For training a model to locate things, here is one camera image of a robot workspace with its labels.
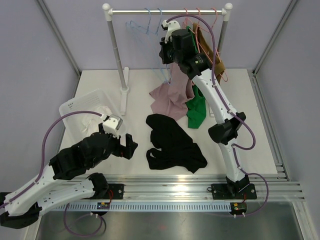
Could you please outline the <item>light blue wire hanger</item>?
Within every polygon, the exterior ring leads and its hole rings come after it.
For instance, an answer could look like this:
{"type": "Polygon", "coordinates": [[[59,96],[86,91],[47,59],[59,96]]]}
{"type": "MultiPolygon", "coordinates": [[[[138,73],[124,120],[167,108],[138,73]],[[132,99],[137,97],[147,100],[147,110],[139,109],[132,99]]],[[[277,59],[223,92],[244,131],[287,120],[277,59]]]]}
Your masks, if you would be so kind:
{"type": "MultiPolygon", "coordinates": [[[[155,73],[155,75],[159,78],[162,77],[160,71],[158,70],[156,57],[153,53],[153,49],[151,47],[152,44],[155,44],[157,41],[154,38],[154,35],[150,34],[150,40],[148,40],[148,36],[146,35],[147,25],[141,25],[133,20],[130,20],[125,23],[127,30],[130,32],[133,37],[135,44],[137,45],[140,54],[144,58],[144,60],[149,64],[150,69],[155,73]]],[[[152,26],[152,17],[150,23],[150,31],[154,32],[157,26],[152,26]]]]}
{"type": "Polygon", "coordinates": [[[159,17],[159,21],[158,21],[158,24],[157,24],[157,27],[156,27],[155,31],[150,31],[150,25],[151,25],[151,19],[152,19],[151,10],[149,8],[145,8],[145,10],[149,14],[149,21],[148,21],[148,25],[147,25],[145,34],[147,35],[147,39],[149,41],[151,40],[150,39],[150,35],[153,35],[154,39],[156,40],[156,43],[152,43],[151,47],[152,47],[152,50],[153,50],[153,54],[155,55],[155,62],[157,64],[157,68],[158,68],[159,72],[162,75],[162,77],[160,77],[159,79],[163,80],[163,82],[162,82],[163,84],[170,85],[170,76],[171,75],[169,73],[168,66],[166,65],[165,68],[162,68],[163,64],[160,62],[159,52],[157,51],[157,49],[158,49],[157,48],[157,44],[158,44],[158,41],[160,39],[159,30],[160,30],[160,26],[161,26],[161,23],[162,23],[162,20],[163,20],[162,10],[160,8],[157,8],[157,10],[160,13],[160,17],[159,17]]]}

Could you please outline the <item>mauve pink tank top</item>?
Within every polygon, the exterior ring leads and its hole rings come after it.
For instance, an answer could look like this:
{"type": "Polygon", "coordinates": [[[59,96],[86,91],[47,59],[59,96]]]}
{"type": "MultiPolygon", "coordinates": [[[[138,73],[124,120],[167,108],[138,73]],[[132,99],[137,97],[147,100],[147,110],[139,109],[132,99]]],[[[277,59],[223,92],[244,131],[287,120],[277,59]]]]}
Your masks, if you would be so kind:
{"type": "Polygon", "coordinates": [[[154,99],[151,110],[154,114],[168,116],[175,121],[187,115],[187,102],[195,97],[192,83],[176,63],[170,67],[170,79],[163,83],[149,95],[154,99]]]}

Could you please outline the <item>white tank top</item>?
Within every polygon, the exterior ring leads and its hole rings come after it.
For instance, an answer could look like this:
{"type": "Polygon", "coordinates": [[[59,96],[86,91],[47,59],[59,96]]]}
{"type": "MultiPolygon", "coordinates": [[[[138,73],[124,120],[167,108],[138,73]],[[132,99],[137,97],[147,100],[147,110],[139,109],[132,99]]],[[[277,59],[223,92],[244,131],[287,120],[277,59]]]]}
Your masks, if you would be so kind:
{"type": "MultiPolygon", "coordinates": [[[[100,113],[106,116],[113,114],[112,110],[105,105],[95,106],[90,109],[92,112],[100,113]]],[[[99,131],[99,124],[103,121],[99,116],[94,114],[83,114],[79,117],[80,130],[85,137],[99,131]]]]}

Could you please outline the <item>black tank top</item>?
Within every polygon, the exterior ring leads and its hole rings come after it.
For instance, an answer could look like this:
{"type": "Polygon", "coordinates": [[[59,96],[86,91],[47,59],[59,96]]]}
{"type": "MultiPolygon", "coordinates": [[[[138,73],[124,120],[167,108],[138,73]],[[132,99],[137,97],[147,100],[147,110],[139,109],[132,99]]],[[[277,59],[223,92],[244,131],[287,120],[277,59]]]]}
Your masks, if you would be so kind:
{"type": "Polygon", "coordinates": [[[184,167],[194,174],[208,165],[198,144],[173,118],[155,113],[148,115],[145,122],[151,128],[153,148],[146,152],[151,170],[184,167]]]}

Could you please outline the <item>green tank top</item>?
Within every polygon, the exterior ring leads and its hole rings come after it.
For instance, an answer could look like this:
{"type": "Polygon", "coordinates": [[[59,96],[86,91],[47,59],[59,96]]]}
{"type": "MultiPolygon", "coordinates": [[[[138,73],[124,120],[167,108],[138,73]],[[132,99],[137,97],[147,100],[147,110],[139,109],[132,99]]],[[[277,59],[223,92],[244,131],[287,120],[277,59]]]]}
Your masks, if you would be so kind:
{"type": "MultiPolygon", "coordinates": [[[[199,53],[202,53],[203,49],[200,44],[200,36],[199,36],[199,33],[201,34],[202,32],[199,29],[199,26],[197,23],[192,24],[192,31],[193,31],[194,41],[197,47],[197,51],[199,53]]],[[[192,85],[192,91],[193,91],[194,97],[186,103],[186,106],[188,108],[188,111],[187,111],[188,128],[198,129],[207,116],[206,100],[202,92],[200,91],[200,89],[195,84],[192,85]]]]}

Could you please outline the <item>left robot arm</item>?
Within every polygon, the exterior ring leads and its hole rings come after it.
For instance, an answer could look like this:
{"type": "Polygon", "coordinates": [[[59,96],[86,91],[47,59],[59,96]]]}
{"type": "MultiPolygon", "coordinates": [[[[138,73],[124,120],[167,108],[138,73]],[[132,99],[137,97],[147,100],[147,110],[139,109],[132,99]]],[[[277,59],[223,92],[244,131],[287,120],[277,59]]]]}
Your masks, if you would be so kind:
{"type": "Polygon", "coordinates": [[[138,143],[134,142],[129,133],[125,135],[125,145],[122,145],[120,137],[99,131],[61,150],[45,166],[40,179],[30,181],[31,188],[0,194],[0,202],[4,204],[0,225],[22,229],[59,206],[81,199],[103,199],[110,196],[106,178],[97,172],[71,187],[52,190],[85,174],[111,155],[131,159],[137,147],[138,143]]]}

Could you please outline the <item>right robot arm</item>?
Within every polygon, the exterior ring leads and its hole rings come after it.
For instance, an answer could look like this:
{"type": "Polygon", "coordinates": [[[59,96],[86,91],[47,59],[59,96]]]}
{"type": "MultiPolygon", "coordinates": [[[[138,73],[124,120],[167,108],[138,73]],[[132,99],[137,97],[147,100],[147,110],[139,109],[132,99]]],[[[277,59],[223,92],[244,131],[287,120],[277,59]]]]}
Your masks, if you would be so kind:
{"type": "Polygon", "coordinates": [[[250,180],[237,156],[238,130],[245,124],[246,115],[238,112],[227,99],[216,80],[212,62],[204,53],[197,53],[193,35],[177,21],[163,27],[165,37],[160,41],[159,56],[163,64],[176,63],[203,94],[211,107],[216,124],[208,129],[210,138],[218,144],[226,166],[226,183],[217,193],[225,199],[240,199],[249,190],[250,180]]]}

